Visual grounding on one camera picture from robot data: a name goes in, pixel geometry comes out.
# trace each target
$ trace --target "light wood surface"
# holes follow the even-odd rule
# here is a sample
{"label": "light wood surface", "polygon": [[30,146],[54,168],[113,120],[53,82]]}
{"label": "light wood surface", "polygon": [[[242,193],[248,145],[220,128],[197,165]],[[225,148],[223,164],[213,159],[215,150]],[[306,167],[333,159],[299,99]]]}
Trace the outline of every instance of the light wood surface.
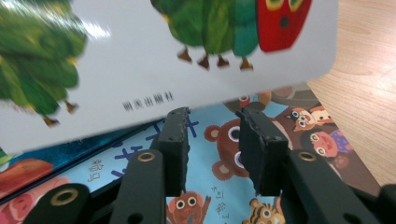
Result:
{"label": "light wood surface", "polygon": [[396,0],[339,0],[336,62],[308,85],[378,183],[396,184]]}

